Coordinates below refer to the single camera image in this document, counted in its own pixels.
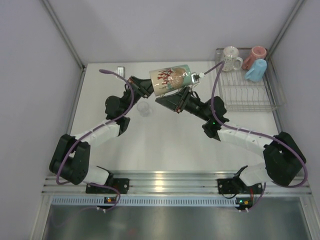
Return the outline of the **beige tall patterned mug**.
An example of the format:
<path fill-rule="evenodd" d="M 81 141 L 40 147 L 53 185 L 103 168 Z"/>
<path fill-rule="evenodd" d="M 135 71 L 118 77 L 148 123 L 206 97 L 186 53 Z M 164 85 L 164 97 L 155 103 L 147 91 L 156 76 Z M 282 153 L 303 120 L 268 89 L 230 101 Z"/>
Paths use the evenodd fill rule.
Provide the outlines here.
<path fill-rule="evenodd" d="M 166 67 L 149 72 L 155 96 L 162 96 L 193 83 L 187 64 Z"/>

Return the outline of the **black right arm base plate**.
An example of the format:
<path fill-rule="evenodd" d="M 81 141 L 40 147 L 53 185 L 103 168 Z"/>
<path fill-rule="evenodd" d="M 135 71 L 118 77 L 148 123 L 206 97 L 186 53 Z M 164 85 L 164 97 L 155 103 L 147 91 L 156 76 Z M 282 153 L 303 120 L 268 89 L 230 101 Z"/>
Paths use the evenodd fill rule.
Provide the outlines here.
<path fill-rule="evenodd" d="M 248 188 L 233 178 L 219 178 L 217 180 L 218 194 L 226 199 L 235 198 L 237 195 L 246 194 Z"/>

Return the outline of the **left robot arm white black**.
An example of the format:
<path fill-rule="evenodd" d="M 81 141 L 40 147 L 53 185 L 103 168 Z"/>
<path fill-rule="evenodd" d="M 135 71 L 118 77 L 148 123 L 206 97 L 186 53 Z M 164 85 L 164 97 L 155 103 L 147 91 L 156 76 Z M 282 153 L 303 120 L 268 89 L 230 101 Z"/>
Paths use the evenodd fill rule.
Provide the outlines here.
<path fill-rule="evenodd" d="M 122 97 L 111 95 L 105 101 L 106 119 L 98 126 L 75 136 L 60 137 L 49 170 L 64 183 L 78 185 L 93 183 L 103 193 L 114 188 L 112 172 L 90 163 L 91 149 L 122 135 L 128 128 L 130 118 L 125 115 L 140 100 L 154 92 L 150 79 L 131 76 L 125 82 Z"/>

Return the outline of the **light blue white cup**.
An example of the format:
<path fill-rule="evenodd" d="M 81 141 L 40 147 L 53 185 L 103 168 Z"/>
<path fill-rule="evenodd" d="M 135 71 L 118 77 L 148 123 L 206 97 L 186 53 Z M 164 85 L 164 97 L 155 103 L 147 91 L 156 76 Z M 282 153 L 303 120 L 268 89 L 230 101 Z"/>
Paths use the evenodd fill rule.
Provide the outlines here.
<path fill-rule="evenodd" d="M 264 59 L 257 59 L 252 64 L 251 68 L 246 72 L 244 78 L 252 82 L 259 82 L 263 79 L 265 71 L 267 70 L 267 61 Z"/>

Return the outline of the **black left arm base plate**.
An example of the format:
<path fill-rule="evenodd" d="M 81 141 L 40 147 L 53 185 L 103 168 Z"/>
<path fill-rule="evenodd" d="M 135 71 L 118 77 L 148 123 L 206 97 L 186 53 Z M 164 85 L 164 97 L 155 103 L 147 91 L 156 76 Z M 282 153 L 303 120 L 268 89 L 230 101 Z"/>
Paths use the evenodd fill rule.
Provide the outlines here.
<path fill-rule="evenodd" d="M 113 178 L 108 183 L 107 186 L 116 189 L 121 195 L 127 194 L 130 187 L 129 178 Z M 107 189 L 98 186 L 89 186 L 86 185 L 85 189 L 86 194 L 115 194 L 116 192 L 112 189 Z"/>

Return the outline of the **pink patterned mug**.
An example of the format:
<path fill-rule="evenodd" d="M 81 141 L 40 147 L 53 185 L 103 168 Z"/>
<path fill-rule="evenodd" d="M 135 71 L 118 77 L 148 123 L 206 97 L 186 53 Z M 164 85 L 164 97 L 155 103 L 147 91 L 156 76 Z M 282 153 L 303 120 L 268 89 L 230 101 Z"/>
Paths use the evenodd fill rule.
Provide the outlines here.
<path fill-rule="evenodd" d="M 250 52 L 248 57 L 243 61 L 241 68 L 243 70 L 249 70 L 253 63 L 258 59 L 264 59 L 267 55 L 267 49 L 263 46 L 254 46 Z"/>

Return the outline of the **white mug orange inside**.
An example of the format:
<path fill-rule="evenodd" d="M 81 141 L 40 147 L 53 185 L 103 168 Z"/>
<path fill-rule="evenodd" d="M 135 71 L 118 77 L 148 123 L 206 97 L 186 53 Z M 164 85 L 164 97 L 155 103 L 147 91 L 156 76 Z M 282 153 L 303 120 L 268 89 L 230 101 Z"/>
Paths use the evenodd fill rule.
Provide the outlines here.
<path fill-rule="evenodd" d="M 239 56 L 239 49 L 234 46 L 227 46 L 223 49 L 220 60 L 224 61 L 223 72 L 237 71 L 242 68 L 243 59 Z"/>

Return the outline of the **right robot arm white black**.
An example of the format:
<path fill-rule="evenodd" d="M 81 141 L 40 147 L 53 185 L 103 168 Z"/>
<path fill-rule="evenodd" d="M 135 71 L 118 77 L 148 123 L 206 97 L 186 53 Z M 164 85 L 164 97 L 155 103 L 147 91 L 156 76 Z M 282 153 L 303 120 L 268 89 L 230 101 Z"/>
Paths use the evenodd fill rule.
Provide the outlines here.
<path fill-rule="evenodd" d="M 219 96 L 202 102 L 197 93 L 184 87 L 155 101 L 176 113 L 186 111 L 204 120 L 202 129 L 209 138 L 236 145 L 261 157 L 260 163 L 243 166 L 229 179 L 231 193 L 245 193 L 252 186 L 267 182 L 293 188 L 291 182 L 306 168 L 306 158 L 290 134 L 282 131 L 269 136 L 230 124 L 224 117 L 227 110 Z"/>

